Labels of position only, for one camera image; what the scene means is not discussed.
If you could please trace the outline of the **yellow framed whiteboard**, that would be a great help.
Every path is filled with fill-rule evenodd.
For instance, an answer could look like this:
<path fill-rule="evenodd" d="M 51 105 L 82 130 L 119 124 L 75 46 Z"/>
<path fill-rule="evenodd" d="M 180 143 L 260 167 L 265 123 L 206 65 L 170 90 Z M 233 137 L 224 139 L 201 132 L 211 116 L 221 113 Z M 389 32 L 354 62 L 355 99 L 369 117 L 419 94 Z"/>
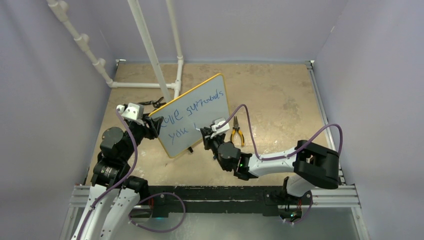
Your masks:
<path fill-rule="evenodd" d="M 158 139 L 169 158 L 175 158 L 202 140 L 198 129 L 230 116 L 225 78 L 221 73 L 205 80 L 149 114 L 163 117 Z"/>

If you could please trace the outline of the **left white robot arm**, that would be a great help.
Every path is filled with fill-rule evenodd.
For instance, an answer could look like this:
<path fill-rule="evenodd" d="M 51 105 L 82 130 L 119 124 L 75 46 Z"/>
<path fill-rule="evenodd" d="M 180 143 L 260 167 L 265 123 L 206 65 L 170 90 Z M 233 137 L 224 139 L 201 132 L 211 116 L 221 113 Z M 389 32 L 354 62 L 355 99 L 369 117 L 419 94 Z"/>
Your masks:
<path fill-rule="evenodd" d="M 135 166 L 128 161 L 131 156 L 138 156 L 137 147 L 143 139 L 154 140 L 159 136 L 164 119 L 143 114 L 136 121 L 122 116 L 119 120 L 125 130 L 111 127 L 102 134 L 88 200 L 73 240 L 113 239 L 132 208 L 149 199 L 148 181 L 132 176 Z"/>

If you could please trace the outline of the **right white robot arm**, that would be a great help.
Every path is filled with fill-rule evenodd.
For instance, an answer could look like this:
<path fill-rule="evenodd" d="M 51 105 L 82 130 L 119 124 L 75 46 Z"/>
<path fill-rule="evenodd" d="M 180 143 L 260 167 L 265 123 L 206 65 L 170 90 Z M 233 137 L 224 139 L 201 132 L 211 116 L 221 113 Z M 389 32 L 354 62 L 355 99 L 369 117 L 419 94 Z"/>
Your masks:
<path fill-rule="evenodd" d="M 317 187 L 334 190 L 339 187 L 340 154 L 308 140 L 299 140 L 295 147 L 283 152 L 255 156 L 244 153 L 224 133 L 209 127 L 199 129 L 204 148 L 211 150 L 220 167 L 238 179 L 248 181 L 265 175 L 293 173 L 283 182 L 280 196 L 288 204 Z"/>

